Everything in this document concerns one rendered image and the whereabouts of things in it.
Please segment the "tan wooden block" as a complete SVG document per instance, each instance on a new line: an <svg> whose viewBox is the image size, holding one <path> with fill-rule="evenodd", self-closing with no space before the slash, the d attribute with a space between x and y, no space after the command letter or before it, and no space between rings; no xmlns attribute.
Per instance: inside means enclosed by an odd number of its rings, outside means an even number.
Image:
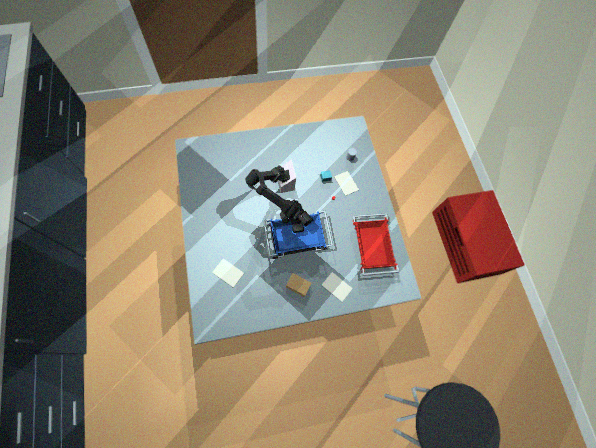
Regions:
<svg viewBox="0 0 596 448"><path fill-rule="evenodd" d="M304 278L292 273L288 283L286 284L286 288L290 289L291 291L305 297L311 282L305 280Z"/></svg>

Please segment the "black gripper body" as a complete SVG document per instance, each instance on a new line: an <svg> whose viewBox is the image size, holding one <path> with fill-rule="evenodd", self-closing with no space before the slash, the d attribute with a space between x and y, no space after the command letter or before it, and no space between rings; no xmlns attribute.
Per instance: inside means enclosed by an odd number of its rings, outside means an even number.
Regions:
<svg viewBox="0 0 596 448"><path fill-rule="evenodd" d="M303 232L304 226L303 226L303 224L301 224L301 221L298 218L293 221L294 221L294 225L292 225L293 233Z"/></svg>

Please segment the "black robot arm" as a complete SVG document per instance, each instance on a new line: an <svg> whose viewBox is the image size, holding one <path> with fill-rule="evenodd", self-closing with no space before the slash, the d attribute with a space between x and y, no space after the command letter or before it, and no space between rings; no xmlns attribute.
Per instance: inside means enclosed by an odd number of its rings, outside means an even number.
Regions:
<svg viewBox="0 0 596 448"><path fill-rule="evenodd" d="M283 199L275 192L270 190L265 184L265 180L271 180L273 183L276 183L278 180L280 180L283 183L290 180L289 178L289 170L284 170L284 167L278 165L271 171L260 172L257 169L252 169L245 180L249 188L254 189L259 195L264 196L272 203L280 207L282 211L280 212L282 223L286 224L289 223L290 220L296 220L298 218L304 226L307 226L313 221L313 219L306 211L302 209L302 205L295 199L292 201ZM260 182L260 185L256 189L254 185L256 185L258 182Z"/></svg>

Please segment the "grey cylinder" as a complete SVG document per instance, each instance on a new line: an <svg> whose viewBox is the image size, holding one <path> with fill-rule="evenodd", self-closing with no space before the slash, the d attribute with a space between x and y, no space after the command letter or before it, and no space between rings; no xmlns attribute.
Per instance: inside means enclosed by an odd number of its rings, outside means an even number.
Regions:
<svg viewBox="0 0 596 448"><path fill-rule="evenodd" d="M349 161L354 160L354 158L356 156L356 153L357 153L357 151L356 151L355 148L350 148L348 150L348 153L347 153L347 156L346 156L347 160L349 160Z"/></svg>

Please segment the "blue plastic tray with grey wire bars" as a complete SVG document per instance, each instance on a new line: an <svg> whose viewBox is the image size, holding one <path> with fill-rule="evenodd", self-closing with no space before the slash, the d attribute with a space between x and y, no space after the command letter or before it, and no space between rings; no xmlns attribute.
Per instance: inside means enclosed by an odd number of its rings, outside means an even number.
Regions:
<svg viewBox="0 0 596 448"><path fill-rule="evenodd" d="M323 212L325 213L325 218L326 218L326 222L327 222L331 245L326 245L325 239L324 239L323 229L322 229L320 215L319 215L319 214L322 214ZM291 224L292 220L290 220L289 223L286 223L286 224L282 223L281 219L280 220L275 219L274 221L272 221L272 219L263 220L269 256L278 256L278 253L283 254L284 252L313 248L313 247L321 248L321 246L324 246L324 248L325 248L325 247L333 246L326 211L320 211L320 212L318 211L317 214L313 213L310 216L313 219L313 221L307 226L303 225L304 231L298 232L298 233L293 233L292 224ZM265 221L271 222L271 226L272 226L272 232L273 232L275 249L276 249L276 254L273 254L273 255L271 255L271 253L270 253L270 247L269 247L269 241L268 241L268 235L267 235Z"/></svg>

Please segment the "small blue block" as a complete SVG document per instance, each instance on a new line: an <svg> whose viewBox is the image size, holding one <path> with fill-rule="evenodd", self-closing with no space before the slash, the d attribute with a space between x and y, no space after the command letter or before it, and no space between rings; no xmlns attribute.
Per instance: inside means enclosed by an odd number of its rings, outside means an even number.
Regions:
<svg viewBox="0 0 596 448"><path fill-rule="evenodd" d="M324 182L324 181L331 181L331 179L332 179L332 175L331 175L331 171L330 170L329 171L322 171L321 174L320 174L320 176L321 176L322 182Z"/></svg>

